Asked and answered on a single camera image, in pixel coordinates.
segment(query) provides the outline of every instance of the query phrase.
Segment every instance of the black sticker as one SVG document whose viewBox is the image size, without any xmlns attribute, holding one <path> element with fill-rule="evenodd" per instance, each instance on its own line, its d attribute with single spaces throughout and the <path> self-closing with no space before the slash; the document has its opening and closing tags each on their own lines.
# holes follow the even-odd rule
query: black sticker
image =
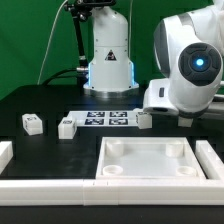
<svg viewBox="0 0 224 224">
<path fill-rule="evenodd" d="M 85 125 L 104 125 L 104 119 L 86 119 Z"/>
<path fill-rule="evenodd" d="M 72 121 L 63 121 L 63 124 L 71 124 Z"/>
<path fill-rule="evenodd" d="M 36 120 L 36 119 L 37 119 L 36 117 L 28 117 L 27 118 L 28 121 L 33 121 L 33 120 Z"/>
<path fill-rule="evenodd" d="M 105 117 L 105 112 L 88 112 L 87 117 Z"/>
<path fill-rule="evenodd" d="M 127 112 L 110 112 L 110 117 L 127 117 Z"/>
<path fill-rule="evenodd" d="M 110 125 L 128 125 L 128 119 L 110 119 Z"/>
<path fill-rule="evenodd" d="M 116 59 L 116 57 L 114 55 L 114 52 L 112 50 L 108 53 L 108 55 L 107 55 L 105 60 L 106 61 L 117 61 L 117 59 Z"/>
</svg>

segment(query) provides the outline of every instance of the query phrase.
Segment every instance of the blue light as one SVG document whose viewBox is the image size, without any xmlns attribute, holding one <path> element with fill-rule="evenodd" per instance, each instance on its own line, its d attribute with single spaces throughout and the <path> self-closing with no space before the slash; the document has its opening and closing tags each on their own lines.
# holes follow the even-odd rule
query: blue light
<svg viewBox="0 0 224 224">
<path fill-rule="evenodd" d="M 198 59 L 197 61 L 196 61 L 196 64 L 197 64 L 197 66 L 202 66 L 202 65 L 204 65 L 204 60 L 203 59 Z"/>
</svg>

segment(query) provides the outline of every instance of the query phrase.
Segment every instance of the white cable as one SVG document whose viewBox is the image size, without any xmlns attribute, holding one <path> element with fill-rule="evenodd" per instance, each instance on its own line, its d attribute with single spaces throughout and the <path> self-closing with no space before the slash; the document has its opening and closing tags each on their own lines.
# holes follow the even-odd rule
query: white cable
<svg viewBox="0 0 224 224">
<path fill-rule="evenodd" d="M 41 81 L 41 77 L 43 75 L 43 70 L 44 70 L 44 67 L 45 67 L 45 63 L 46 63 L 46 60 L 47 60 L 47 56 L 48 56 L 48 53 L 49 53 L 49 49 L 50 49 L 50 46 L 51 46 L 51 42 L 52 42 L 52 38 L 53 38 L 53 35 L 54 35 L 54 31 L 55 31 L 55 27 L 56 27 L 56 24 L 57 24 L 57 21 L 58 21 L 58 17 L 59 17 L 59 14 L 63 8 L 63 6 L 65 5 L 65 3 L 67 2 L 68 0 L 65 0 L 60 8 L 58 9 L 58 12 L 55 16 L 55 19 L 54 19 L 54 23 L 53 23 L 53 26 L 52 26 L 52 29 L 51 29 L 51 34 L 50 34 L 50 37 L 49 37 L 49 40 L 48 40 L 48 44 L 47 44 L 47 49 L 46 49 L 46 53 L 45 53 L 45 56 L 44 56 L 44 60 L 42 62 L 42 66 L 41 66 L 41 69 L 40 69 L 40 75 L 39 75 L 39 78 L 38 78 L 38 82 L 37 82 L 37 85 L 40 85 L 40 81 Z"/>
<path fill-rule="evenodd" d="M 129 14 L 129 40 L 128 40 L 128 56 L 131 58 L 131 36 L 132 36 L 132 12 L 133 12 L 133 0 L 130 0 L 130 14 Z"/>
</svg>

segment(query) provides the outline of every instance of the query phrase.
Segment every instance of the small white block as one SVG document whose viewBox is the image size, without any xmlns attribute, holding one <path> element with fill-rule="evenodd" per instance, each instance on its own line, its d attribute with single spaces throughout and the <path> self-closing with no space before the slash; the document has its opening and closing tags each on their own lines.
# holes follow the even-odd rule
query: small white block
<svg viewBox="0 0 224 224">
<path fill-rule="evenodd" d="M 136 122 L 139 129 L 152 128 L 152 116 L 149 113 L 138 112 L 136 114 Z"/>
<path fill-rule="evenodd" d="M 12 142 L 0 142 L 0 174 L 13 157 Z"/>
<path fill-rule="evenodd" d="M 43 134 L 43 123 L 42 120 L 36 114 L 24 114 L 23 128 L 29 135 Z"/>
<path fill-rule="evenodd" d="M 193 119 L 178 117 L 178 126 L 179 127 L 190 128 L 192 126 L 192 123 L 193 123 Z"/>
<path fill-rule="evenodd" d="M 73 139 L 77 130 L 74 118 L 64 117 L 58 126 L 59 139 Z"/>
</svg>

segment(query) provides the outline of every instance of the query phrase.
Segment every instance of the black cable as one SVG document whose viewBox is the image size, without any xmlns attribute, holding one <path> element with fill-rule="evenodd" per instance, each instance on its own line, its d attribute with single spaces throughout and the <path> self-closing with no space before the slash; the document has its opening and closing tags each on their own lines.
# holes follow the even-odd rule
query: black cable
<svg viewBox="0 0 224 224">
<path fill-rule="evenodd" d="M 65 69 L 65 70 L 62 70 L 60 72 L 57 72 L 55 73 L 54 75 L 52 75 L 50 78 L 48 78 L 47 80 L 45 80 L 42 85 L 46 86 L 48 85 L 52 80 L 54 79 L 62 79 L 62 78 L 85 78 L 83 75 L 73 75 L 73 76 L 61 76 L 60 75 L 63 75 L 63 74 L 66 74 L 68 72 L 74 72 L 74 71 L 77 71 L 75 68 L 71 68 L 71 69 Z"/>
<path fill-rule="evenodd" d="M 42 85 L 43 86 L 47 86 L 54 79 L 66 79 L 66 78 L 82 78 L 82 76 L 78 76 L 78 75 L 67 75 L 67 76 L 52 77 L 52 78 L 49 78 L 46 81 L 44 81 Z"/>
</svg>

